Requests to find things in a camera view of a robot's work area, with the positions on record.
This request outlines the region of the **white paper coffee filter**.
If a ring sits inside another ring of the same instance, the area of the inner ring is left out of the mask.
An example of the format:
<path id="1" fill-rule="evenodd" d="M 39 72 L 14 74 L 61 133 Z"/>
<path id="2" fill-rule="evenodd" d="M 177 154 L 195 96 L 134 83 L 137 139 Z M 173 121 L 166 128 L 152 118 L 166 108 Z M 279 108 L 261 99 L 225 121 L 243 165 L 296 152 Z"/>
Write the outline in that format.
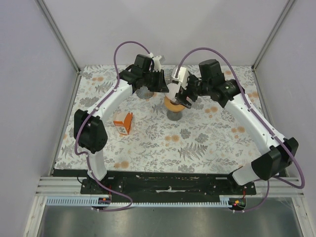
<path id="1" fill-rule="evenodd" d="M 167 85 L 168 92 L 165 93 L 165 96 L 172 102 L 176 102 L 177 99 L 175 98 L 176 94 L 179 92 L 181 85 L 176 83 L 169 83 Z"/>

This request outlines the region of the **orange coffee filter box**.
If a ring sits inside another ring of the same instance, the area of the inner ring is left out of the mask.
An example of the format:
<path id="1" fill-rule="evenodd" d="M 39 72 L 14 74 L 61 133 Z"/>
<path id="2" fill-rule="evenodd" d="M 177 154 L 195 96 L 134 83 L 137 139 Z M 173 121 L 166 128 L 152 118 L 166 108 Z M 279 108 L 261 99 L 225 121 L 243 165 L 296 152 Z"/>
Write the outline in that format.
<path id="1" fill-rule="evenodd" d="M 130 133 L 132 119 L 133 113 L 131 112 L 121 112 L 115 114 L 113 123 L 119 134 L 128 135 Z"/>

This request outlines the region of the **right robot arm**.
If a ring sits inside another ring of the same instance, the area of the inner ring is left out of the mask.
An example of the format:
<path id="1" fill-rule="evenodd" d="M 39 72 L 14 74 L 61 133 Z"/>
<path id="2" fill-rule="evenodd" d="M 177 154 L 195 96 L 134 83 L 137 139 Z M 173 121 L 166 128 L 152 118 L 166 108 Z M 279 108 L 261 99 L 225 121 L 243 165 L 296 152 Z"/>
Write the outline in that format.
<path id="1" fill-rule="evenodd" d="M 177 67 L 172 73 L 176 84 L 174 99 L 181 105 L 191 108 L 189 100 L 199 96 L 209 96 L 223 109 L 232 114 L 255 142 L 260 157 L 251 163 L 231 172 L 226 182 L 227 191 L 238 194 L 244 185 L 255 180 L 269 180 L 292 164 L 298 149 L 295 138 L 287 139 L 278 132 L 250 103 L 237 80 L 226 80 L 220 64 L 215 59 L 199 64 L 200 77 L 196 77 L 185 67 Z"/>

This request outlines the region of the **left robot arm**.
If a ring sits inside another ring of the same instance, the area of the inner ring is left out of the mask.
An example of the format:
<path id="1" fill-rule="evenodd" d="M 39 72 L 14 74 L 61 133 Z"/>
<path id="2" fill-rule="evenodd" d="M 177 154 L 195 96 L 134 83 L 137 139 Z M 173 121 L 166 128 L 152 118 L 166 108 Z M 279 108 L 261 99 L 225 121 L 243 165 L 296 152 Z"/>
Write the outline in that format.
<path id="1" fill-rule="evenodd" d="M 88 175 L 94 179 L 91 187 L 98 194 L 105 193 L 109 188 L 108 180 L 104 179 L 107 169 L 103 161 L 103 149 L 108 140 L 105 123 L 137 89 L 144 86 L 150 92 L 169 91 L 161 67 L 163 61 L 161 55 L 138 54 L 135 62 L 119 72 L 116 84 L 95 104 L 85 111 L 78 109 L 75 112 L 75 153 L 88 158 Z"/>

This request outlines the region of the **wooden ring dripper holder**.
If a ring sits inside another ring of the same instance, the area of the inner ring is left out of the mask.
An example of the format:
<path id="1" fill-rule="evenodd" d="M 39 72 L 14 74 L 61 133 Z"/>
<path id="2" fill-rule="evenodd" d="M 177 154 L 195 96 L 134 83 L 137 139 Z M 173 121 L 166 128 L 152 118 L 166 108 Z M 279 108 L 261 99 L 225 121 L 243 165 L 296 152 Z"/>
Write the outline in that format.
<path id="1" fill-rule="evenodd" d="M 164 105 L 171 112 L 181 112 L 186 108 L 185 106 L 181 104 L 179 105 L 173 104 L 167 97 L 164 98 Z"/>

